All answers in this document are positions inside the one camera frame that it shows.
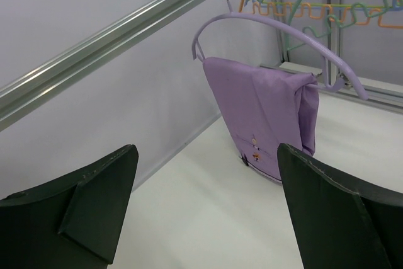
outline colorful wire hanger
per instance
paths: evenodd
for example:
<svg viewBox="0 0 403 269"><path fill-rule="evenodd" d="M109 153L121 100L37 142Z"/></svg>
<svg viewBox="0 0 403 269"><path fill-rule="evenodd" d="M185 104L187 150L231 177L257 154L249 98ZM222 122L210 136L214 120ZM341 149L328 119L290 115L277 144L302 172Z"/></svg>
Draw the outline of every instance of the colorful wire hanger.
<svg viewBox="0 0 403 269"><path fill-rule="evenodd" d="M242 12L243 7L247 4L249 0L241 0L239 5L239 11ZM367 6L364 3L354 3L352 5L340 5L340 4L313 4L313 3L302 3L302 0L297 0L295 3L287 2L287 3L273 3L273 2L265 2L264 0L252 0L252 12L249 14L260 14L263 16L268 16L270 12L270 8L273 11L275 16L286 16L287 8L289 9L289 17L287 20L288 24L291 24L293 18L299 18L304 15L305 8L308 11L309 17L315 20L323 19L327 31L325 33L317 33L317 31L311 26L306 26L303 28L303 32L310 31L315 38L321 38L331 33L331 27L328 20L335 23L339 28L348 28L353 25L368 25L371 18L378 17L378 26L384 28L403 28L403 25L384 25L382 23L382 15L388 11L400 11L403 9L403 0L393 0L392 5L390 6L387 0L383 0L383 6ZM297 9L300 9L300 14L296 14ZM321 13L319 16L312 14L313 9L320 9ZM334 15L334 11L343 10L342 18L339 20ZM358 22L356 11L363 11L366 16L366 21ZM345 23L347 13L351 12L351 22ZM287 50L293 50L297 47L301 47L304 43L300 45L290 46L289 36L285 35L285 42Z"/></svg>
<svg viewBox="0 0 403 269"><path fill-rule="evenodd" d="M255 22L262 23L264 25L269 25L269 26L272 26L279 30L282 30L283 32L303 41L303 43L311 46L314 50L318 51L318 53L320 53L322 56L322 61L323 61L322 74L324 75L324 79L328 79L326 60L334 63L336 65L336 67L338 67L339 70L341 71L340 74L338 75L338 78L336 79L336 82L333 85L329 84L326 80L323 85L309 84L310 87L313 87L315 89L321 89L324 91L329 91L332 93L335 93L335 92L339 91L340 89L345 88L346 86L353 87L355 89L355 91L357 92L357 95L361 99L366 100L368 98L368 94L366 93L364 87L360 83L360 80L358 79L356 74L353 72L353 70L350 68L350 66L347 63L345 63L345 61L342 60L342 58L338 57L334 52L330 51L323 44L319 43L318 41L314 40L313 38L310 38L308 35L302 33L301 31L298 31L297 29L292 28L289 25L286 25L285 23L282 23L282 22L279 22L276 20L272 20L270 18L266 18L265 16L233 12L230 0L227 0L227 5L229 8L229 13L221 14L221 15L218 15L218 16L208 20L197 31L197 33L192 41L192 46L191 46L193 59L198 58L200 61L203 62L206 58L203 53L202 47L199 43L199 36L202 33L202 31L209 24L216 22L218 20L224 20L224 19L242 19L242 20L255 21Z"/></svg>

